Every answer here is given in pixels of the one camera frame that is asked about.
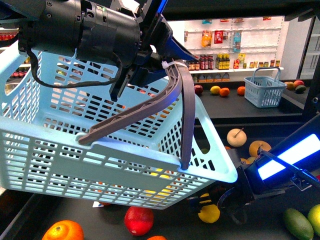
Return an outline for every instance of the basket handle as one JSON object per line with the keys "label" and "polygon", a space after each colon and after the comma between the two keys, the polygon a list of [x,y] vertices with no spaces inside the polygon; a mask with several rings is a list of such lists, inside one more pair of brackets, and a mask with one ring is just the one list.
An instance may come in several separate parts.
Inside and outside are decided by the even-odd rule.
{"label": "basket handle", "polygon": [[280,67],[278,67],[278,66],[258,67],[258,68],[253,72],[253,75],[252,75],[252,78],[251,78],[251,82],[252,82],[253,79],[255,79],[255,74],[256,74],[256,72],[257,72],[258,70],[263,70],[263,69],[277,69],[278,72],[277,72],[276,75],[275,75],[274,81],[275,81],[276,83],[279,83],[281,70],[280,70]]}

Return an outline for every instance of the red fruit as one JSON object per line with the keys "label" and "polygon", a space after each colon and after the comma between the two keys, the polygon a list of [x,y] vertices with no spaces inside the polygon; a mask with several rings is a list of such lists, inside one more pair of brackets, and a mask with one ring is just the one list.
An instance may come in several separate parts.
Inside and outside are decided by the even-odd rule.
{"label": "red fruit", "polygon": [[154,225],[154,213],[149,208],[131,206],[124,216],[124,224],[133,236],[142,236]]}
{"label": "red fruit", "polygon": [[204,91],[204,88],[201,85],[194,85],[194,93],[200,96]]}
{"label": "red fruit", "polygon": [[296,81],[294,81],[293,85],[294,85],[294,88],[296,88],[299,85],[303,85],[304,86],[305,83],[303,81],[301,81],[301,80],[296,80]]}

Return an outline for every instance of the zip tie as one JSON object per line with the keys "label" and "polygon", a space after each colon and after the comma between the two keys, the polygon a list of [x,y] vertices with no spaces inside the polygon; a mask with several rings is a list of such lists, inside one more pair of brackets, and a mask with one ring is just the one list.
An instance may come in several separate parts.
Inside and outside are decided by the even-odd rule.
{"label": "zip tie", "polygon": [[184,66],[187,68],[187,66],[184,63],[179,62],[179,61],[172,61],[170,63],[167,63],[166,61],[162,61],[161,64],[162,64],[163,69],[167,69],[168,67],[170,67],[173,64],[177,64],[177,65]]}

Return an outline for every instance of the light blue plastic basket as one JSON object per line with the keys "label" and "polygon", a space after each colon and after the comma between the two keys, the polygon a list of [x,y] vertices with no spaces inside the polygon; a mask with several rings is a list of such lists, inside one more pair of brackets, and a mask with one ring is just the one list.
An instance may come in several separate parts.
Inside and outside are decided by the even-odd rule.
{"label": "light blue plastic basket", "polygon": [[281,70],[279,67],[268,67],[267,69],[277,69],[275,78],[270,76],[256,76],[257,71],[265,68],[257,68],[252,77],[245,77],[244,97],[258,108],[278,107],[286,84],[280,81]]}
{"label": "light blue plastic basket", "polygon": [[[41,52],[40,79],[49,84],[108,81],[117,68]],[[0,54],[0,185],[6,189],[111,204],[165,209],[214,181],[232,183],[236,169],[200,99],[196,117],[210,143],[195,139],[188,170],[180,169],[182,98],[162,112],[91,145],[77,139],[89,128],[157,94],[167,84],[127,86],[113,102],[109,86],[40,86],[30,71],[8,95],[5,84],[26,57],[17,44]]]}

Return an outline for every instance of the blue light bar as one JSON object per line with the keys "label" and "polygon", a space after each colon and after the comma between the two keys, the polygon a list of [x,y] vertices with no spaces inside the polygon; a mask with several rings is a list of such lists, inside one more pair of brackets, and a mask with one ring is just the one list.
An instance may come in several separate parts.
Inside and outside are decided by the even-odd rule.
{"label": "blue light bar", "polygon": [[160,3],[160,6],[158,8],[158,13],[161,14],[167,4],[168,0],[162,0],[162,2]]}
{"label": "blue light bar", "polygon": [[[311,134],[306,137],[296,145],[289,148],[287,151],[283,152],[278,156],[278,158],[287,162],[288,164],[295,164],[300,160],[314,154],[315,152],[320,150],[320,140],[315,134]],[[258,169],[258,173],[262,180],[265,180],[281,170],[285,169],[283,165],[276,162],[275,160],[271,160],[262,167]]]}

